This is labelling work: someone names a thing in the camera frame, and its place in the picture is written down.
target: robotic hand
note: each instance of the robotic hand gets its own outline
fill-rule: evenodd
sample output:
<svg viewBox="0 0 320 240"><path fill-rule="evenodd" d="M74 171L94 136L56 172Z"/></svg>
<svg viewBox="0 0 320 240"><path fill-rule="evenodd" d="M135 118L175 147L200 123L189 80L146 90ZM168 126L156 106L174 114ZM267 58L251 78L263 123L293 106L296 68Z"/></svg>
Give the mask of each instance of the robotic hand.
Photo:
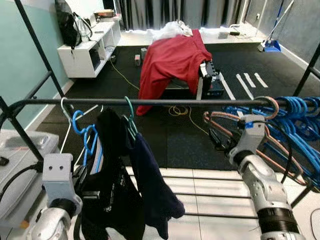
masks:
<svg viewBox="0 0 320 240"><path fill-rule="evenodd" d="M229 162L248 186L258 215L261 240L305 240L288 204L284 186L277 181L275 172L255 154L265 136L264 117L245 115L241 118L241 137L227 151Z"/></svg>
<svg viewBox="0 0 320 240"><path fill-rule="evenodd" d="M74 189L72 160L72 155L66 153L45 156L42 181L48 208L41 213L27 240L68 240L71 218L79 214L83 206Z"/></svg>

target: black garment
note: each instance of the black garment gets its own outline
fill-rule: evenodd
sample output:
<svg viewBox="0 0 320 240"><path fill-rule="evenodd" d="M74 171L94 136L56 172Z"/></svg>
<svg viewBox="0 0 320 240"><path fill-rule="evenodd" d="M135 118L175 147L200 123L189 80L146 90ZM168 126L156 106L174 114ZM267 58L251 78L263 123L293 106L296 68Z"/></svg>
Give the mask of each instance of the black garment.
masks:
<svg viewBox="0 0 320 240"><path fill-rule="evenodd" d="M133 143L128 131L128 122L122 118L123 132L126 133L126 147L138 190L142 195L145 223L155 227L163 239L168 239L168 220L185 214L181 201L165 183L155 157L143 136L138 133Z"/></svg>
<svg viewBox="0 0 320 240"><path fill-rule="evenodd" d="M104 161L100 172L87 176L83 188L83 191L100 191L100 199L83 199L82 228L88 239L98 239L94 228L89 230L90 224L101 230L101 238L107 236L103 234L107 227L117 230L127 240L143 238L143 201L120 158L120 129L120 119L111 109L97 118L96 130L102 144ZM88 160L88 173L93 161L94 157Z"/></svg>

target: red cloth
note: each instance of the red cloth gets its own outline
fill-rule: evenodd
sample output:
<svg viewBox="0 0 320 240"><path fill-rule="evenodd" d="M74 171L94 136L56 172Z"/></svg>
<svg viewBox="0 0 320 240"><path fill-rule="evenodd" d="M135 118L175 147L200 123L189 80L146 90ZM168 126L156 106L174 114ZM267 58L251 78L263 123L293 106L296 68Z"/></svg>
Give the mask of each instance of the red cloth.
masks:
<svg viewBox="0 0 320 240"><path fill-rule="evenodd" d="M159 99L171 79L187 82L190 92L196 94L199 67L212 59L201 39L199 30L193 36L179 35L160 39L148 47L140 77L139 99ZM139 106L136 114L147 113L152 106Z"/></svg>

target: black backpack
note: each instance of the black backpack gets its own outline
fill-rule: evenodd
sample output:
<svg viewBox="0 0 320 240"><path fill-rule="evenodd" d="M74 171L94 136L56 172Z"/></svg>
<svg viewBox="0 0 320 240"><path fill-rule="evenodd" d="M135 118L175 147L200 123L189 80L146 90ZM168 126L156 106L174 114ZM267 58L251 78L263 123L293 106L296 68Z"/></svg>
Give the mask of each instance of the black backpack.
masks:
<svg viewBox="0 0 320 240"><path fill-rule="evenodd" d="M81 43L80 31L75 21L75 18L79 17L79 15L71 11L71 8L65 0L55 0L55 10L63 43L70 46L71 49L75 49L75 46ZM91 37L93 33L90 26L82 18L81 20L90 30Z"/></svg>

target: mint green wall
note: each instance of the mint green wall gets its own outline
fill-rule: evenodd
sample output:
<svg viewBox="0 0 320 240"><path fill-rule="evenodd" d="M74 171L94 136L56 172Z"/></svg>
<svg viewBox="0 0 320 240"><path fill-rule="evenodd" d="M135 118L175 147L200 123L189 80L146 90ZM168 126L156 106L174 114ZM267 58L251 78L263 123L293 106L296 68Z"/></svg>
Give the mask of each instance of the mint green wall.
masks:
<svg viewBox="0 0 320 240"><path fill-rule="evenodd" d="M8 104L21 100L47 72L14 2L0 0L0 95ZM57 48L63 44L56 13L24 6L40 44L61 86L69 79ZM57 90L51 80L42 86L38 98L52 98ZM43 105L27 106L17 119L26 127ZM5 128L13 128L9 122Z"/></svg>

